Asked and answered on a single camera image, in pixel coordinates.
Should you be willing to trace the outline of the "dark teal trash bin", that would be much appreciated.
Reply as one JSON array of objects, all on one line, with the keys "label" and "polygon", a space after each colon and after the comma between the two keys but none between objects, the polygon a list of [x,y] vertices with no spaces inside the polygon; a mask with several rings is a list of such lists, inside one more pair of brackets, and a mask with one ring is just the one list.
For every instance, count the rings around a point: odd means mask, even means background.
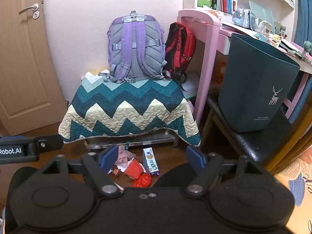
[{"label": "dark teal trash bin", "polygon": [[275,47],[234,33],[218,105],[236,132],[264,129],[283,103],[300,70]]}]

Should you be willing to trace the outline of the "zigzag quilted blanket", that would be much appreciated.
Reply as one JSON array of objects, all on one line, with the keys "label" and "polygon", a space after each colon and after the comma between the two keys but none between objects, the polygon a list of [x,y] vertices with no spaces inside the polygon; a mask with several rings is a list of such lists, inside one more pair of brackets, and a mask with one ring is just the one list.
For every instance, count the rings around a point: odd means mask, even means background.
[{"label": "zigzag quilted blanket", "polygon": [[65,143],[128,137],[168,129],[192,146],[201,143],[192,110],[173,80],[106,82],[87,72],[59,125]]}]

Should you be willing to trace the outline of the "red foam net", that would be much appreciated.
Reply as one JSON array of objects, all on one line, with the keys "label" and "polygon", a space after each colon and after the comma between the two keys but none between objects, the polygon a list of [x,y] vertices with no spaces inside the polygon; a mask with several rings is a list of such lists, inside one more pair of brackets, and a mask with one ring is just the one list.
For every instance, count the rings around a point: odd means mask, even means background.
[{"label": "red foam net", "polygon": [[137,180],[143,172],[144,170],[141,164],[135,158],[133,158],[129,161],[129,164],[126,167],[124,174],[130,179]]}]

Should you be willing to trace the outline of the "blue cookie box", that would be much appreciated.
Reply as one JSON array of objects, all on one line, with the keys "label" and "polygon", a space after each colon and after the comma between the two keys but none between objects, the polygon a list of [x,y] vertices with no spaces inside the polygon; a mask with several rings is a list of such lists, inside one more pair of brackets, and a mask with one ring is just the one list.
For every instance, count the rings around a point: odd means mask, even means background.
[{"label": "blue cookie box", "polygon": [[142,161],[143,161],[143,166],[144,166],[145,170],[148,172],[148,174],[150,174],[151,176],[153,176],[153,175],[159,176],[160,175],[160,171],[159,171],[159,168],[157,165],[157,161],[155,159],[155,155],[154,155],[153,149],[151,147],[143,149]]}]

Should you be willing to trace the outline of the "wooden door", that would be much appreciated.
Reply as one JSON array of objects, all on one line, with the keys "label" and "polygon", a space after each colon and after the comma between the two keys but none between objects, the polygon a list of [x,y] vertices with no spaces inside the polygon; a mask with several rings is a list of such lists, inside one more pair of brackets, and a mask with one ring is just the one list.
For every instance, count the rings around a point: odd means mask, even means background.
[{"label": "wooden door", "polygon": [[[40,17],[19,11],[39,4]],[[1,123],[17,135],[62,120],[67,111],[53,65],[43,0],[1,0]]]}]

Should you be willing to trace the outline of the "pink foam net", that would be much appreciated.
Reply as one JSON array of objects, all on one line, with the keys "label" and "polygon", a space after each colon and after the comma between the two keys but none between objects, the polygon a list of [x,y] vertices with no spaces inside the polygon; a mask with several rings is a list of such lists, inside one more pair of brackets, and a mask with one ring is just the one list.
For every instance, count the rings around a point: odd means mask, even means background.
[{"label": "pink foam net", "polygon": [[136,155],[128,151],[124,145],[120,145],[118,147],[118,157],[115,162],[115,165],[121,170],[126,169],[128,166],[128,162],[135,158]]}]

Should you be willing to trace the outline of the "blue pencil case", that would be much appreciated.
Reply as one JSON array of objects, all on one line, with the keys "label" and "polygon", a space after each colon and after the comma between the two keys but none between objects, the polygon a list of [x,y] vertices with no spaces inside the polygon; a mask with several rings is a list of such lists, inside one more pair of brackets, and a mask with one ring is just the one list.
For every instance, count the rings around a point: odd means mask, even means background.
[{"label": "blue pencil case", "polygon": [[255,19],[255,15],[249,9],[237,9],[232,16],[235,25],[253,31],[255,30]]}]

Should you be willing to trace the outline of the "green tablet case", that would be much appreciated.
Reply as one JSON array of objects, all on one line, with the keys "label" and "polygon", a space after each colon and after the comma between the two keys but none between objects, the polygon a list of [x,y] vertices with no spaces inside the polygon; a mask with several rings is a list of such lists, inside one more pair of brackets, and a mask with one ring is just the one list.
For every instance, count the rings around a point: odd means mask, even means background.
[{"label": "green tablet case", "polygon": [[253,1],[249,1],[250,10],[254,13],[256,18],[268,21],[272,26],[274,26],[273,14],[270,9],[262,7]]}]

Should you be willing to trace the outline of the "purple grey backpack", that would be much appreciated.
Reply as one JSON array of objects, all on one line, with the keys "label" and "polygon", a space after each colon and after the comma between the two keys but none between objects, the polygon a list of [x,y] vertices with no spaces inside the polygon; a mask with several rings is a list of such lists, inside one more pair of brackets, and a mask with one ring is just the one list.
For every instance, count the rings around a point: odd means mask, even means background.
[{"label": "purple grey backpack", "polygon": [[170,79],[164,69],[164,30],[151,15],[138,14],[116,18],[110,25],[108,38],[109,72],[99,75],[105,82],[135,83],[146,79]]}]

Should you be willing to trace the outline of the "colourful picture book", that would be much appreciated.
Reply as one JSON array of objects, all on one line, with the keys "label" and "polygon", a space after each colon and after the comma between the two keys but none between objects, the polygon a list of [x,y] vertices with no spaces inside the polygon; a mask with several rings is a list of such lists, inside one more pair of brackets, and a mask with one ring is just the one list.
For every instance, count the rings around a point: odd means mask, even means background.
[{"label": "colourful picture book", "polygon": [[253,35],[253,37],[275,48],[279,47],[281,40],[282,40],[281,36],[273,34],[273,33],[269,33],[268,35],[256,33]]}]

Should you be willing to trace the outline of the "patterned floor rug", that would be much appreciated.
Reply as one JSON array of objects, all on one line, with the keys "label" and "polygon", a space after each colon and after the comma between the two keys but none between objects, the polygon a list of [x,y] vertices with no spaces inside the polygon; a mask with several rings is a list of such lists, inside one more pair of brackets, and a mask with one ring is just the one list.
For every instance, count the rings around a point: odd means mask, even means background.
[{"label": "patterned floor rug", "polygon": [[295,208],[287,223],[287,228],[292,233],[311,233],[311,168],[311,147],[309,147],[274,176],[290,190],[295,199]]}]

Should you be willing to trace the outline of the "red plastic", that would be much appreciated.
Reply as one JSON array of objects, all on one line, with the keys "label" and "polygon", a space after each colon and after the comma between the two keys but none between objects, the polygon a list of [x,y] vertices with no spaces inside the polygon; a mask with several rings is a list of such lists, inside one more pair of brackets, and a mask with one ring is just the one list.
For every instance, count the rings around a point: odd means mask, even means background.
[{"label": "red plastic", "polygon": [[133,183],[135,188],[148,188],[152,183],[152,177],[148,173],[141,173],[138,179]]}]

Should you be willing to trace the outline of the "red black backpack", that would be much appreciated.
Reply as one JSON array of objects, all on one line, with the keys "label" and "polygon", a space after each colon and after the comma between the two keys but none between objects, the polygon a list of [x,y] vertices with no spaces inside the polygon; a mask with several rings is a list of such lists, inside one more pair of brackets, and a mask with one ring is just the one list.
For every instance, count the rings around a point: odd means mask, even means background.
[{"label": "red black backpack", "polygon": [[174,80],[182,91],[183,83],[187,80],[186,70],[195,53],[196,37],[190,28],[180,22],[170,25],[169,34],[165,43],[164,76]]}]

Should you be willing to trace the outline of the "small candy wrapper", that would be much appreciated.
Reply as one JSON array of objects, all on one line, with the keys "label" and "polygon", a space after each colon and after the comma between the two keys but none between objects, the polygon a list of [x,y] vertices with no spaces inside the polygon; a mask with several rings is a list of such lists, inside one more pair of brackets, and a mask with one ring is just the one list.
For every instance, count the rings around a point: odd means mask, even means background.
[{"label": "small candy wrapper", "polygon": [[113,175],[113,176],[116,176],[118,177],[121,173],[121,170],[120,169],[110,169],[109,172],[108,172],[108,175]]}]

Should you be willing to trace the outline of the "pink desk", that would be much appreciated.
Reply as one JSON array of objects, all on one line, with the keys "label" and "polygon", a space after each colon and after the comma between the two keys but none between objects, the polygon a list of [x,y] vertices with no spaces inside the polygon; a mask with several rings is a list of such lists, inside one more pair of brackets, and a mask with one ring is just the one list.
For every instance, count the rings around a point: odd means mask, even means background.
[{"label": "pink desk", "polygon": [[[221,25],[218,17],[207,10],[180,10],[178,12],[178,21],[191,29],[191,32],[193,32],[197,41],[205,44],[205,47],[202,51],[202,61],[199,59],[196,60],[198,61],[199,65],[201,65],[201,71],[194,107],[189,101],[189,106],[192,107],[194,119],[199,125],[212,79],[216,52],[219,51],[223,55],[228,55],[230,48],[230,38],[232,33],[235,33],[235,31]],[[304,92],[308,78],[311,75],[311,62],[309,64],[305,61],[296,59],[296,57],[291,56],[289,53],[287,53],[287,55],[291,57],[291,59],[295,60],[300,65],[300,71],[304,72],[293,99],[284,99],[284,104],[288,107],[285,116],[290,121],[290,117],[293,114],[300,97]]]}]

